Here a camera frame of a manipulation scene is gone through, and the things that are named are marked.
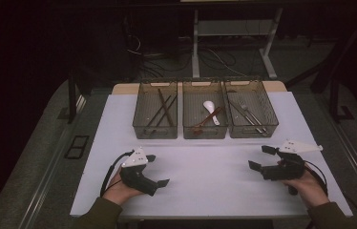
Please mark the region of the person's left hand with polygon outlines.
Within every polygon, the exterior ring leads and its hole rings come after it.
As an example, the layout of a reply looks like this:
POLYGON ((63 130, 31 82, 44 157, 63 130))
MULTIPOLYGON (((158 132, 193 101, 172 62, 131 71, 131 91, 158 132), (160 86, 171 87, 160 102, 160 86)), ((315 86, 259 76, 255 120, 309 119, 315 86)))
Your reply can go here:
POLYGON ((142 192, 125 185, 120 178, 120 175, 115 175, 102 195, 103 198, 117 204, 122 205, 130 198, 142 195, 142 192))

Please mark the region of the black chopstick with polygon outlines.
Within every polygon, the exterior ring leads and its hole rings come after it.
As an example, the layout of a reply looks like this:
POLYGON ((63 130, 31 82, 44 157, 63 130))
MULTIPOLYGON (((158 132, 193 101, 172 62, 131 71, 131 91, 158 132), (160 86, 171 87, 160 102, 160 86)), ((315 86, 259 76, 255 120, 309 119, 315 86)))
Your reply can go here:
MULTIPOLYGON (((177 101, 178 97, 176 95, 172 95, 171 98, 167 101, 166 104, 169 105, 170 102, 172 102, 174 98, 175 98, 175 102, 174 102, 173 106, 170 108, 169 112, 170 112, 170 115, 171 115, 171 117, 173 119, 174 126, 175 126, 176 125, 176 121, 175 121, 174 115, 175 115, 176 101, 177 101)), ((156 127, 165 127, 165 126, 170 127, 169 123, 167 121, 167 118, 164 115, 164 111, 162 110, 157 116, 156 127)))
POLYGON ((148 124, 146 126, 150 126, 153 121, 157 118, 158 114, 164 109, 164 105, 166 105, 167 101, 171 98, 171 95, 169 95, 166 99, 163 98, 163 96, 161 97, 161 106, 160 108, 157 110, 157 112, 155 113, 155 115, 150 119, 150 121, 148 122, 148 124))

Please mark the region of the metal tongs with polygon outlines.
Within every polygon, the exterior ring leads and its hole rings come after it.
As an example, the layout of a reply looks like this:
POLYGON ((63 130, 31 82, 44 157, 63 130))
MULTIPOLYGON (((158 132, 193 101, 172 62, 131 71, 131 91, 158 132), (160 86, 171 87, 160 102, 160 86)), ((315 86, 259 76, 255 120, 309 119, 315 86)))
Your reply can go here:
MULTIPOLYGON (((252 119, 246 114, 245 110, 237 103, 232 100, 229 100, 230 105, 232 105, 247 121, 250 125, 256 126, 256 124, 252 121, 252 119)), ((263 131, 259 128, 256 128, 256 131, 259 134, 262 134, 263 131)))

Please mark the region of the white ceramic spoon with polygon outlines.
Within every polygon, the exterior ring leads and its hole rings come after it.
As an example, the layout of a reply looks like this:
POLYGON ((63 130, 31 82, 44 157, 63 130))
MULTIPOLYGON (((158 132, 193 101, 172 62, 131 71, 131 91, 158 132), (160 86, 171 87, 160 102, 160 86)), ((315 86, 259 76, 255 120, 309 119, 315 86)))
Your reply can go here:
MULTIPOLYGON (((204 101, 203 102, 203 107, 211 114, 215 111, 215 104, 212 101, 204 101)), ((212 120, 216 126, 220 125, 220 122, 218 121, 217 117, 215 115, 212 116, 212 120)))

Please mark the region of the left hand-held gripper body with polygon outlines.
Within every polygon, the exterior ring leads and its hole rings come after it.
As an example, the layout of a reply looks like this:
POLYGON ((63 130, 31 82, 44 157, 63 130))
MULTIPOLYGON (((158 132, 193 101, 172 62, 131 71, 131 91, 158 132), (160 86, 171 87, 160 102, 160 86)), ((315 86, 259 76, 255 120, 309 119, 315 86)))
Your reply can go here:
POLYGON ((152 197, 158 189, 158 183, 143 175, 143 170, 149 163, 146 156, 148 155, 142 148, 133 150, 122 163, 119 174, 125 185, 152 197))

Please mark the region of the smoky plastic basket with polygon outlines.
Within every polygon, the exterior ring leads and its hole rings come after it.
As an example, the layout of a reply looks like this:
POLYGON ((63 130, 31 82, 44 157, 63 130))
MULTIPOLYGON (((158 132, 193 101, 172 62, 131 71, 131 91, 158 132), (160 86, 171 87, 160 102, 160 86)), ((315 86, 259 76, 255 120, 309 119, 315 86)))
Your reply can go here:
POLYGON ((157 119, 146 126, 161 106, 158 96, 161 89, 164 99, 169 95, 178 96, 177 81, 142 81, 139 84, 133 127, 138 139, 175 139, 178 137, 178 99, 175 106, 174 127, 156 127, 157 119))
POLYGON ((224 89, 229 113, 229 135, 232 138, 261 138, 271 137, 274 134, 279 125, 279 120, 261 81, 225 80, 224 89), (267 135, 259 134, 256 128, 261 129, 262 127, 256 120, 246 112, 256 124, 256 126, 250 125, 248 121, 230 105, 229 100, 237 104, 239 104, 240 100, 244 101, 246 106, 267 130, 267 135))
POLYGON ((184 81, 182 92, 183 137, 185 139, 224 139, 228 122, 221 82, 219 80, 201 81, 200 79, 184 81), (194 135, 192 128, 210 115, 203 107, 203 102, 207 100, 215 104, 215 109, 222 107, 222 110, 216 114, 220 125, 216 126, 211 119, 203 126, 203 132, 200 135, 194 135))

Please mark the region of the brown wooden spoon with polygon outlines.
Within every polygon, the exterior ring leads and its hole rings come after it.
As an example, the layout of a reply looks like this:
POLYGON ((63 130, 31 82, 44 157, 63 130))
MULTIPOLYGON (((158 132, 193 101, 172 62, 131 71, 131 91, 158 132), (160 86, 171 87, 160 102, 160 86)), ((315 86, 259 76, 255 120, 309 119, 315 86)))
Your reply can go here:
POLYGON ((194 135, 200 135, 203 132, 203 126, 213 118, 214 115, 217 115, 222 110, 222 107, 215 109, 209 116, 207 116, 201 123, 195 125, 192 130, 194 135))

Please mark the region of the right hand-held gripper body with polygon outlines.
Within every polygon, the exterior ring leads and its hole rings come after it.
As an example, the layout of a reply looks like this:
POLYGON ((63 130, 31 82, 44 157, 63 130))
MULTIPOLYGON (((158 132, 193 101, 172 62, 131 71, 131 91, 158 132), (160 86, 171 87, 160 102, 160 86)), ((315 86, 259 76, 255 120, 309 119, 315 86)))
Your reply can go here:
POLYGON ((299 153, 322 151, 321 145, 312 145, 297 140, 286 140, 281 147, 277 147, 280 163, 273 166, 262 166, 261 174, 264 179, 285 180, 299 178, 305 170, 305 162, 299 153))

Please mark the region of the white metal desk frame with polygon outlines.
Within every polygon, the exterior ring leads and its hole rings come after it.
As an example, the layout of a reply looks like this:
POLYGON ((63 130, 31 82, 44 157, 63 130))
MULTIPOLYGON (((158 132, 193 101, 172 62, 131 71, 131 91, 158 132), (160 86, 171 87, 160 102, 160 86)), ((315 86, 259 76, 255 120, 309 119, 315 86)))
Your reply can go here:
POLYGON ((283 8, 275 10, 272 19, 200 19, 200 12, 194 11, 192 74, 200 77, 199 38, 207 36, 266 36, 265 45, 259 54, 270 79, 277 79, 269 53, 279 27, 283 8))

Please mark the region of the person's right hand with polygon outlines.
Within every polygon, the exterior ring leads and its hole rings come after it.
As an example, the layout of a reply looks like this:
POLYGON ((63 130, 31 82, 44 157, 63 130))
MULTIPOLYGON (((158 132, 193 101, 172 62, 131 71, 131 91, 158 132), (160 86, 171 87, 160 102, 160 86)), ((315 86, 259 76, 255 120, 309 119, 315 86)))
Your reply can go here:
POLYGON ((300 178, 282 180, 282 184, 295 188, 307 209, 329 203, 329 198, 319 181, 308 171, 300 178))

